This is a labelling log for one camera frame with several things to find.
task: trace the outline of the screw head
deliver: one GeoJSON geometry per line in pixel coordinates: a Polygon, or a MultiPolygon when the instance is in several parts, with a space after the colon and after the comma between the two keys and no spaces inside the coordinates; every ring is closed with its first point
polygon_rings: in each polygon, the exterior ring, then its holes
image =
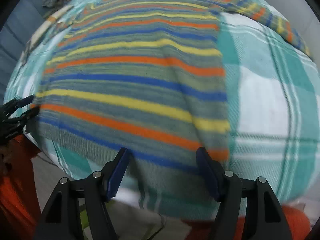
{"type": "Polygon", "coordinates": [[[232,171],[225,171],[224,175],[226,175],[227,177],[232,177],[233,176],[233,172],[232,171]]]}
{"type": "Polygon", "coordinates": [[[267,180],[265,177],[259,177],[258,180],[261,182],[261,183],[266,183],[267,180]]]}
{"type": "Polygon", "coordinates": [[[60,179],[60,183],[61,184],[65,184],[65,183],[67,183],[68,182],[68,178],[62,178],[62,179],[60,179]]]}
{"type": "Polygon", "coordinates": [[[100,171],[95,171],[94,173],[92,173],[92,176],[93,176],[94,178],[98,178],[98,177],[101,176],[101,172],[100,172],[100,171]]]}

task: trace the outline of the plaid fabric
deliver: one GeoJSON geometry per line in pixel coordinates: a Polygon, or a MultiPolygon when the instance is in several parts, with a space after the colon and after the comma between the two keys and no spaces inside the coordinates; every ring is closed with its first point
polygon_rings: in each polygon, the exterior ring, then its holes
{"type": "MultiPolygon", "coordinates": [[[[262,0],[252,1],[266,6],[262,0]]],[[[79,10],[77,5],[73,13],[79,10]]],[[[274,15],[281,16],[272,7],[267,7],[274,15]]],[[[317,99],[320,82],[317,68],[305,54],[257,22],[228,13],[222,13],[220,20],[217,46],[224,55],[231,126],[230,159],[225,167],[243,178],[265,176],[281,201],[295,198],[307,189],[319,172],[317,99]]],[[[5,100],[36,92],[41,78],[38,73],[51,57],[44,54],[52,53],[50,48],[65,33],[40,45],[23,69],[16,68],[5,100]]],[[[38,135],[34,137],[40,147],[50,152],[51,158],[75,178],[100,168],[96,163],[101,160],[84,159],[55,142],[38,138],[38,135]]],[[[181,199],[159,195],[151,188],[140,192],[136,181],[129,178],[121,186],[135,194],[125,200],[121,194],[116,198],[132,205],[138,202],[140,207],[152,211],[199,219],[215,214],[214,203],[207,206],[181,202],[181,199]]]]}

